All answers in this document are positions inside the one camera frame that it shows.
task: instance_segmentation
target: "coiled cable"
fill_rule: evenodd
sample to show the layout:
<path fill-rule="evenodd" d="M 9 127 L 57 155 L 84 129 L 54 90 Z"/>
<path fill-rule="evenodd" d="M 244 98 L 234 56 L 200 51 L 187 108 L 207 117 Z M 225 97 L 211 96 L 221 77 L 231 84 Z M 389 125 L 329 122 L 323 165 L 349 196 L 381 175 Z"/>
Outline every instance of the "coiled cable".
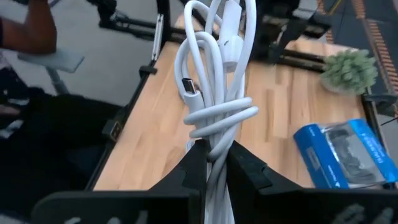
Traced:
<path fill-rule="evenodd" d="M 226 186 L 225 161 L 239 124 L 258 113 L 258 107 L 251 106 L 252 99 L 244 97 L 245 69 L 249 62 L 256 31 L 256 2 L 246 0 L 246 31 L 242 42 L 239 41 L 241 38 L 238 36 L 241 17 L 239 0 L 228 0 L 223 18 L 227 17 L 229 20 L 224 21 L 216 15 L 220 2 L 221 0 L 214 0 L 210 7 L 199 1 L 189 1 L 185 5 L 184 20 L 187 39 L 183 41 L 177 52 L 174 66 L 175 82 L 181 97 L 190 109 L 190 114 L 185 117 L 184 123 L 196 127 L 196 130 L 190 132 L 190 137 L 207 139 L 211 146 L 208 154 L 211 172 L 208 175 L 206 187 L 206 223 L 213 224 L 234 223 Z M 192 21 L 194 8 L 207 18 L 205 31 L 194 31 Z M 218 41 L 211 35 L 214 22 L 220 28 Z M 200 48 L 205 52 L 206 71 Z M 193 88 L 193 82 L 188 73 L 189 52 L 198 75 L 201 93 Z M 233 59 L 227 62 L 229 56 L 235 56 L 238 59 L 235 62 Z M 228 88 L 227 72 L 231 70 L 233 70 L 233 80 Z"/>

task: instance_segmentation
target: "wooden tabletop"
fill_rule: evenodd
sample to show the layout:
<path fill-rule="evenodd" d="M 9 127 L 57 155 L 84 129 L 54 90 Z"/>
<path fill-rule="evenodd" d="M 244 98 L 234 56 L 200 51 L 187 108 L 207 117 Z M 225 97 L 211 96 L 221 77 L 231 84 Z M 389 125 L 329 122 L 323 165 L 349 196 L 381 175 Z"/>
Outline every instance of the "wooden tabletop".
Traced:
<path fill-rule="evenodd" d="M 192 126 L 183 124 L 188 108 L 174 82 L 178 45 L 166 43 L 129 116 L 95 190 L 145 190 L 168 174 L 185 154 Z M 345 47 L 299 39 L 289 49 L 332 55 Z M 192 63 L 190 71 L 194 72 Z M 359 98 L 323 89 L 319 74 L 282 65 L 251 62 L 246 96 L 259 114 L 246 120 L 236 140 L 268 165 L 303 187 L 311 178 L 293 140 L 310 123 L 332 123 L 363 116 Z"/>

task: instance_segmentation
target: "small plant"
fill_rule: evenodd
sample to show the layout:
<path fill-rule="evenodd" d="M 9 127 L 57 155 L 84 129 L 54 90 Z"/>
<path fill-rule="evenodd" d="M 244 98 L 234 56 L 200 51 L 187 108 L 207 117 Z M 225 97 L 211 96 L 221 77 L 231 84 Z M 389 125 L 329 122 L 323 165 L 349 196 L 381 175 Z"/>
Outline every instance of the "small plant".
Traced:
<path fill-rule="evenodd" d="M 375 84 L 375 59 L 367 50 L 345 50 L 325 58 L 325 72 L 321 82 L 325 88 L 337 93 L 360 95 Z"/>

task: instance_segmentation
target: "person's arm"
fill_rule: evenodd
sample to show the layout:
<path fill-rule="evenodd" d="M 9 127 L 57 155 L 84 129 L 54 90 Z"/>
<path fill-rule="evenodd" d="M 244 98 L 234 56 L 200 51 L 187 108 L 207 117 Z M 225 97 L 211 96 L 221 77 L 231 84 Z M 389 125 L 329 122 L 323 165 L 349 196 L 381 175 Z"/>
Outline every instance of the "person's arm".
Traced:
<path fill-rule="evenodd" d="M 57 29 L 48 0 L 30 0 L 24 24 L 0 19 L 3 34 L 1 48 L 30 54 L 49 54 L 56 51 Z"/>

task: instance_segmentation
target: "plastic packaging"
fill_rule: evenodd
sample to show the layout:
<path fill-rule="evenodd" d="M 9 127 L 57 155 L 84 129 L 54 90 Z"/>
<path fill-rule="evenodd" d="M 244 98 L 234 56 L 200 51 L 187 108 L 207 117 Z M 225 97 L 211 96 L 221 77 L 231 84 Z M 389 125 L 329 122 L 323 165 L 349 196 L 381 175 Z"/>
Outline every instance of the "plastic packaging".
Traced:
<path fill-rule="evenodd" d="M 316 187 L 360 188 L 398 180 L 398 169 L 362 119 L 309 124 L 294 139 Z"/>

